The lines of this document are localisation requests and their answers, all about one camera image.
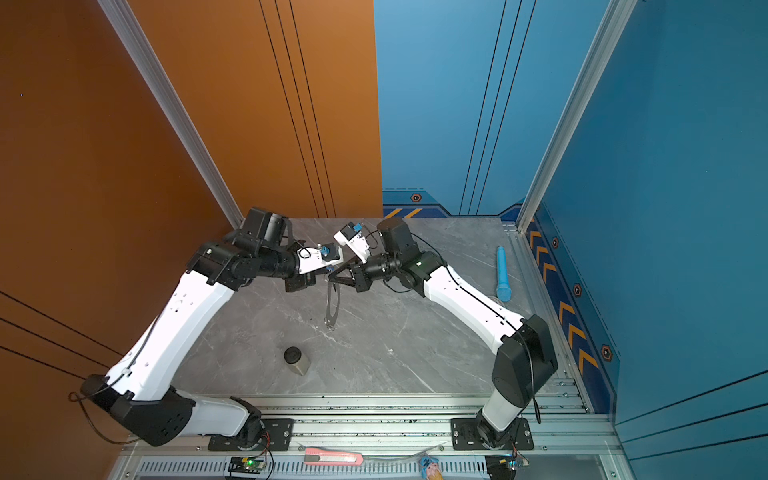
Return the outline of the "perforated metal ring disc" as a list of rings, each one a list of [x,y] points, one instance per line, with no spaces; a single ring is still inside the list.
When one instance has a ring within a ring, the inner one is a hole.
[[[336,283],[327,283],[327,302],[324,323],[329,330],[334,330],[340,310],[340,291]]]

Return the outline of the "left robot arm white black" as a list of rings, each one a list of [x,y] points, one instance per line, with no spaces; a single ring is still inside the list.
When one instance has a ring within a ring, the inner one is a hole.
[[[241,226],[203,244],[161,313],[105,375],[91,375],[69,395],[92,402],[137,439],[161,446],[179,436],[214,436],[235,448],[258,447],[260,411],[243,399],[193,395],[172,380],[214,315],[254,279],[280,278],[287,291],[314,285],[319,272],[343,260],[334,243],[296,240],[289,219],[253,208]]]

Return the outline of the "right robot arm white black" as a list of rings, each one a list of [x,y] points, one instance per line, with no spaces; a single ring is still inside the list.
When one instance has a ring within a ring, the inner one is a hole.
[[[476,416],[476,441],[487,450],[514,447],[523,411],[537,404],[536,394],[559,368],[547,322],[491,300],[403,219],[385,219],[376,232],[383,249],[378,254],[371,252],[361,225],[353,223],[338,231],[333,243],[321,246],[321,259],[338,264],[329,283],[365,292],[376,281],[397,279],[405,292],[445,308],[468,326],[495,356],[493,391]]]

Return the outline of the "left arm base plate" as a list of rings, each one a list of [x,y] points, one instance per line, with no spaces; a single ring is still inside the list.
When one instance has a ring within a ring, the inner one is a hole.
[[[212,435],[209,439],[209,451],[232,451],[256,453],[287,451],[293,435],[294,420],[291,418],[268,418],[248,420],[243,429],[232,437]]]

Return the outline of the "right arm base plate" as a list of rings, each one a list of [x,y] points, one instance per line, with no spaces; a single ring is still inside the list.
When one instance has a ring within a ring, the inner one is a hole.
[[[457,451],[534,449],[529,423],[522,417],[515,418],[503,431],[495,430],[481,416],[452,418],[450,426],[452,445]]]

